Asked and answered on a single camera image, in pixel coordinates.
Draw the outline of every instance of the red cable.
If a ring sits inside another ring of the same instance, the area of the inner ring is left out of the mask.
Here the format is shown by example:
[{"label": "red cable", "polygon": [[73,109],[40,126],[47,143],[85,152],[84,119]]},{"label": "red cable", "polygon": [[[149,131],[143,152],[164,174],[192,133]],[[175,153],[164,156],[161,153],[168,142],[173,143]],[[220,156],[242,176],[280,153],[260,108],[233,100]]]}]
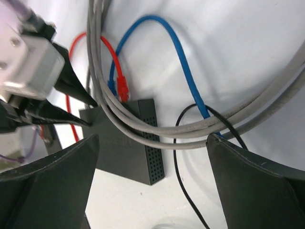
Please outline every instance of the red cable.
[{"label": "red cable", "polygon": [[[74,52],[74,49],[77,45],[77,43],[84,37],[86,36],[86,32],[82,32],[80,35],[78,35],[73,43],[72,43],[72,46],[69,50],[69,59],[71,60],[72,59],[72,56],[73,56],[73,52]],[[124,77],[123,76],[123,72],[122,72],[122,69],[121,69],[121,65],[120,65],[120,61],[119,61],[119,58],[118,56],[116,55],[115,53],[115,50],[112,48],[111,44],[107,41],[106,38],[104,38],[103,36],[101,36],[101,41],[106,45],[106,47],[108,48],[112,58],[113,58],[113,61],[114,61],[114,64],[115,64],[115,67],[116,67],[116,70],[118,72],[118,77]],[[67,111],[69,113],[71,113],[71,105],[70,105],[70,98],[68,95],[66,95],[66,106],[67,106]],[[75,138],[75,141],[78,142],[80,139],[78,138],[77,136],[77,132],[76,132],[76,129],[75,129],[75,126],[73,124],[71,124],[71,128],[72,128],[72,132],[73,132],[73,135],[74,135],[74,138]]]}]

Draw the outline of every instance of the red connector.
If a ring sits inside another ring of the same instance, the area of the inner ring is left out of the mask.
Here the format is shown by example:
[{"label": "red connector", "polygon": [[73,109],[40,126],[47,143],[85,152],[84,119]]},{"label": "red connector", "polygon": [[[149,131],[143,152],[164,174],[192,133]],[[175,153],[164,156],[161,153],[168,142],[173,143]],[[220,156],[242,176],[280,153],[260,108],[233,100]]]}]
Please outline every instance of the red connector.
[{"label": "red connector", "polygon": [[118,96],[122,103],[126,103],[129,100],[129,89],[125,76],[119,76],[117,78]]}]

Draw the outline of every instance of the black electronic device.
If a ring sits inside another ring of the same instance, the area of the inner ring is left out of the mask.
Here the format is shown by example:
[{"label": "black electronic device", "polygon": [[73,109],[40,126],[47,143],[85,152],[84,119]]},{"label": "black electronic device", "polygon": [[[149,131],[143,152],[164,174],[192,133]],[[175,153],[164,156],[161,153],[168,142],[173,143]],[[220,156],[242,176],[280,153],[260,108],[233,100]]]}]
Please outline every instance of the black electronic device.
[{"label": "black electronic device", "polygon": [[228,229],[304,229],[305,172],[212,134],[207,141]]},{"label": "black electronic device", "polygon": [[[136,117],[157,126],[153,99],[123,104]],[[104,170],[144,184],[152,185],[164,178],[160,149],[144,146],[123,134],[106,116],[101,107],[80,111],[81,119],[91,124],[83,127],[84,136],[98,134],[100,154],[97,169]],[[159,141],[153,134],[137,132],[146,139]]]},{"label": "black electronic device", "polygon": [[98,151],[94,135],[0,174],[0,228],[79,229],[85,225]]}]

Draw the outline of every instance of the blue cable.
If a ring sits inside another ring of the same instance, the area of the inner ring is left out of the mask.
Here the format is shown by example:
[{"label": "blue cable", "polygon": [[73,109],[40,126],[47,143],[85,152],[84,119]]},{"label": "blue cable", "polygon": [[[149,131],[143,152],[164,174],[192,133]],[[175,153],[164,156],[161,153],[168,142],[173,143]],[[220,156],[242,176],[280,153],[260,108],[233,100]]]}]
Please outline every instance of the blue cable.
[{"label": "blue cable", "polygon": [[[194,82],[189,64],[187,62],[187,59],[185,57],[182,45],[176,35],[176,33],[174,32],[174,30],[172,29],[172,27],[169,25],[169,23],[167,23],[167,21],[165,21],[163,18],[156,16],[156,15],[147,15],[147,16],[143,16],[141,18],[139,18],[129,29],[128,31],[124,34],[124,36],[122,37],[117,49],[116,49],[116,54],[117,56],[119,56],[124,44],[126,43],[127,39],[130,37],[130,35],[132,34],[132,32],[142,23],[145,21],[156,21],[158,23],[160,23],[169,33],[173,44],[176,48],[187,84],[189,85],[190,91],[192,93],[192,96],[196,102],[196,105],[198,106],[198,109],[201,113],[201,115],[203,116],[203,118],[209,118],[210,114],[208,113],[208,110],[204,104],[203,99],[201,98],[199,91],[196,87],[196,84]],[[108,86],[110,88],[110,90],[112,91],[112,93],[114,95],[116,95],[116,89],[115,89],[115,83],[114,83],[114,62],[112,61],[111,64],[111,68],[110,68],[110,76],[109,76],[109,81],[108,81]]]}]

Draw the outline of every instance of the red ethernet cable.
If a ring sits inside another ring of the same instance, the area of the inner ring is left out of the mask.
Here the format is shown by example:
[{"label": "red ethernet cable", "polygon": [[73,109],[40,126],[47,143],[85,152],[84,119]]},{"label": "red ethernet cable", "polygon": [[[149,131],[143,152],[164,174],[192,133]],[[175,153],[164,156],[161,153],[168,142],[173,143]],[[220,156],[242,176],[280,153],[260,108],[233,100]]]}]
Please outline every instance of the red ethernet cable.
[{"label": "red ethernet cable", "polygon": [[[78,35],[73,43],[72,43],[72,46],[70,48],[70,51],[69,51],[69,58],[70,60],[72,59],[72,56],[73,56],[73,52],[74,52],[74,49],[77,45],[77,43],[83,38],[86,36],[86,32],[82,32],[80,35]],[[126,94],[128,95],[129,94],[129,90],[127,88],[127,83],[126,83],[126,79],[125,79],[125,76],[123,76],[123,72],[122,72],[122,69],[121,69],[121,65],[120,65],[120,62],[119,62],[119,58],[118,56],[116,55],[115,53],[115,50],[112,48],[111,44],[107,41],[106,38],[104,38],[103,36],[101,36],[101,41],[106,45],[106,47],[108,48],[112,58],[113,58],[113,61],[114,61],[114,64],[115,64],[115,67],[116,67],[116,70],[118,72],[118,91],[121,92],[121,95],[119,94],[119,98],[122,102],[127,102],[128,101],[128,96],[126,96]],[[70,105],[70,98],[68,95],[66,95],[66,106],[67,106],[67,111],[69,113],[71,113],[71,105]],[[80,139],[78,138],[77,136],[77,133],[76,133],[76,129],[75,129],[75,126],[73,124],[71,124],[71,128],[72,128],[72,132],[73,132],[73,135],[74,135],[74,138],[75,138],[75,141],[78,142]]]}]

